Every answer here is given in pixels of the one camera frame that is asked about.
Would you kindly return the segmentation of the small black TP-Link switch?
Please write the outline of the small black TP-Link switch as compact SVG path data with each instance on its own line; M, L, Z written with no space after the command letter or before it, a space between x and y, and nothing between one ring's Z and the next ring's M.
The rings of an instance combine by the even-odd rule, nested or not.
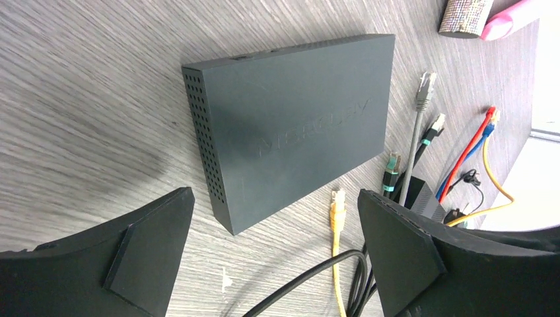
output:
M447 214L428 184L414 176L411 177L409 183L405 207L413 213L438 223L443 223Z

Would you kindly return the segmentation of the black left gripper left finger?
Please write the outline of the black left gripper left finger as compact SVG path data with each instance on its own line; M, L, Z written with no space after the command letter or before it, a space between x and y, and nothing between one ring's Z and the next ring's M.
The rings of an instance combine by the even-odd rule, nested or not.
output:
M195 198L178 188L33 250L1 253L2 316L164 316Z

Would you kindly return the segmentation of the black cable teal boot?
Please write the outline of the black cable teal boot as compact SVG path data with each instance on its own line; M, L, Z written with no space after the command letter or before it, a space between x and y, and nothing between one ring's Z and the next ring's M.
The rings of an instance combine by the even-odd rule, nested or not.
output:
M438 137L444 129L445 115L439 114L435 121L424 131L420 140L420 146L416 150L413 166L416 166L426 148L435 137ZM397 194L403 185L404 174L400 174L401 155L390 153L386 170L382 179L382 195L398 201ZM351 284L348 298L347 316L360 316L361 312L376 290L372 270L367 269L367 264L362 265L360 261L356 266L355 274Z
M344 303L342 297L339 263L355 256L358 258L358 261L360 261L362 265L365 265L367 264L368 252L366 247L363 247L362 250L348 250L345 252L340 252L339 248L341 233L345 225L346 212L345 191L343 189L334 190L332 192L332 202L330 207L330 227L333 232L332 257L319 263L318 265L315 265L314 267L300 274L298 277L295 277L292 281L289 281L287 284L277 289L274 293L270 294L268 297L251 308L247 313L245 313L245 316L258 316L265 309L276 303L279 299L290 293L292 290L296 289L304 282L329 268L332 269L333 289L335 293L335 299L337 301L339 315L347 316L346 311L348 303Z

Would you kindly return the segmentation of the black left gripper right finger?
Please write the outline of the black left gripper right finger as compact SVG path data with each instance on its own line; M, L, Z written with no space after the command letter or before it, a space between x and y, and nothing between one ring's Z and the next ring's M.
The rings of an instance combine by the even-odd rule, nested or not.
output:
M449 227L369 190L357 207L385 316L559 315L558 227Z

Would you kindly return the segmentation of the dark grey network switch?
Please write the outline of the dark grey network switch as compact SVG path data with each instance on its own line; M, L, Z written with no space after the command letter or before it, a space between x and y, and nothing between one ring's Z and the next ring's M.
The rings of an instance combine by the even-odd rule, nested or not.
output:
M213 215L236 235L385 150L396 37L182 67Z

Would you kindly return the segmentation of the black power adapter with cord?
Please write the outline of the black power adapter with cord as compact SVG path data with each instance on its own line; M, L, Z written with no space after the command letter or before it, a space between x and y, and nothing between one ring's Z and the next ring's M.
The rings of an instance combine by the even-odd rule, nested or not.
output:
M450 193L459 183L466 183L466 184L470 184L471 186L473 186L479 193L481 196L481 200L478 204L477 207L474 207L473 209L469 209L469 203L466 204L466 206L461 209L459 207L457 208L453 208L450 211L447 212L447 214L445 215L444 219L443 219L443 223L447 224L451 221L455 221L456 219L459 219L460 217L464 217L466 215L469 215L470 213L473 213L475 211L477 211L483 204L485 196L484 193L481 191L480 189L480 185L481 182L478 180L477 178L477 170L476 169L471 169L468 170L467 172L464 172L461 174L461 176L459 177L459 179L457 179L457 181L455 181L454 183L452 183L448 189L448 193Z

